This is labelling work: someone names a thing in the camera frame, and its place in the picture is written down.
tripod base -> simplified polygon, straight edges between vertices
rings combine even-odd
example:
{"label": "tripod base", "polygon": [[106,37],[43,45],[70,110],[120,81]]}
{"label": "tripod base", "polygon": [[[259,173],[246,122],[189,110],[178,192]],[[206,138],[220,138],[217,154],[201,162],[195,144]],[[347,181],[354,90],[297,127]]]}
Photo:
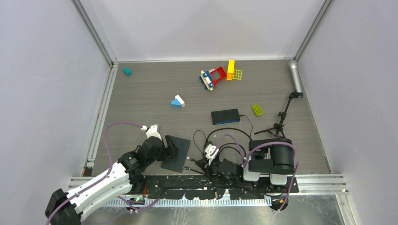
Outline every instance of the tripod base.
{"label": "tripod base", "polygon": [[271,134],[274,137],[285,137],[285,134],[284,134],[283,128],[282,128],[284,125],[282,125],[282,127],[280,127],[280,128],[279,127],[275,127],[275,125],[279,126],[279,124],[276,123],[276,124],[274,124],[273,128],[268,128],[268,129],[265,129],[265,130],[261,130],[261,131],[255,132],[254,134],[256,135],[256,134],[259,134],[259,133],[267,132],[267,133]]}

green toy block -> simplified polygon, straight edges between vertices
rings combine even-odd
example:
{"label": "green toy block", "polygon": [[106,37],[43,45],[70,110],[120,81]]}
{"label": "green toy block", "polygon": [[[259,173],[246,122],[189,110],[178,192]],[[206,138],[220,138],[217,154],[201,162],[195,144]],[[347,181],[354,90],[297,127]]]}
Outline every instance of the green toy block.
{"label": "green toy block", "polygon": [[242,80],[242,71],[238,69],[234,69],[234,76],[232,77],[234,80]]}
{"label": "green toy block", "polygon": [[262,115],[264,114],[264,113],[262,112],[262,110],[261,110],[259,104],[253,105],[252,108],[253,108],[253,112],[254,112],[254,114],[256,114],[256,116],[262,116]]}

gray floor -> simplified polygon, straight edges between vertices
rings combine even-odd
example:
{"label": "gray floor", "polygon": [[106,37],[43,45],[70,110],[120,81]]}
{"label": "gray floor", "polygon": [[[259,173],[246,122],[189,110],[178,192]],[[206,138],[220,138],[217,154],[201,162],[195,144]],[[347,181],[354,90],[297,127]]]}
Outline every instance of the gray floor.
{"label": "gray floor", "polygon": [[[203,88],[199,81],[201,70],[227,68],[227,61],[204,62],[151,62],[121,63],[116,75],[105,128],[116,121],[126,120],[147,126],[159,124],[161,135],[172,135],[193,140],[195,130],[203,130],[206,135],[214,129],[223,127],[239,128],[250,132],[250,124],[245,117],[239,123],[212,125],[210,112],[237,108],[240,114],[249,117],[254,130],[271,127],[279,121],[277,116],[287,103],[287,97],[293,91],[291,77],[286,60],[236,61],[235,69],[243,71],[243,79],[218,83],[213,91]],[[129,68],[132,76],[126,76],[122,69]],[[173,108],[170,102],[175,95],[185,101],[182,109]],[[259,104],[264,112],[256,117],[251,106]],[[307,99],[292,100],[285,121],[285,134],[297,148],[295,161],[298,161],[299,173],[328,173],[328,167],[319,143],[318,134],[313,124]],[[109,160],[104,144],[104,131],[94,162],[93,175],[98,175],[109,167]],[[219,137],[229,133],[247,148],[248,138],[239,132],[219,131],[211,136],[214,143]],[[266,139],[272,136],[265,133],[252,135],[253,139]],[[120,125],[110,129],[109,146],[114,161],[123,153],[134,150],[142,144],[145,133],[137,127]],[[203,146],[204,137],[198,132],[195,141]],[[238,154],[225,150],[223,157],[238,162]],[[200,153],[191,142],[188,156],[199,159]],[[186,165],[195,167],[193,162]],[[176,174],[160,168],[160,162],[153,163],[145,174]]]}
{"label": "gray floor", "polygon": [[83,223],[110,221],[108,225],[343,225],[335,195],[292,195],[288,207],[275,215],[269,207],[174,207],[152,208],[130,215],[125,208],[100,208]]}

white toy block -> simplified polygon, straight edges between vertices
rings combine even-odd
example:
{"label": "white toy block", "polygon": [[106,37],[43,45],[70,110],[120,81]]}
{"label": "white toy block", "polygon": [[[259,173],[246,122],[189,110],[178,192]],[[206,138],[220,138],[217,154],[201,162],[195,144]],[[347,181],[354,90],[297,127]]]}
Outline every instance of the white toy block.
{"label": "white toy block", "polygon": [[200,77],[202,78],[203,82],[205,83],[207,89],[208,89],[208,90],[213,90],[214,88],[209,86],[209,84],[212,83],[211,80],[210,80],[210,78],[204,77],[204,76],[203,76],[204,73],[205,73],[205,72],[202,70],[202,71],[200,72]]}
{"label": "white toy block", "polygon": [[182,107],[185,106],[185,102],[183,101],[183,99],[179,95],[176,95],[176,99],[181,103]]}

microphone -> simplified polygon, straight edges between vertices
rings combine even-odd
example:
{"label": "microphone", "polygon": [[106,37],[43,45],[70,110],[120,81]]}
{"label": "microphone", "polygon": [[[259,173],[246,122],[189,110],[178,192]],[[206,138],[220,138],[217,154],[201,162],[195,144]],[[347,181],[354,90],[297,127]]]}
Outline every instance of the microphone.
{"label": "microphone", "polygon": [[299,65],[295,60],[289,61],[289,70],[290,75],[293,80],[294,90],[297,93],[297,98],[303,97],[303,89],[301,87],[300,73],[299,73]]}

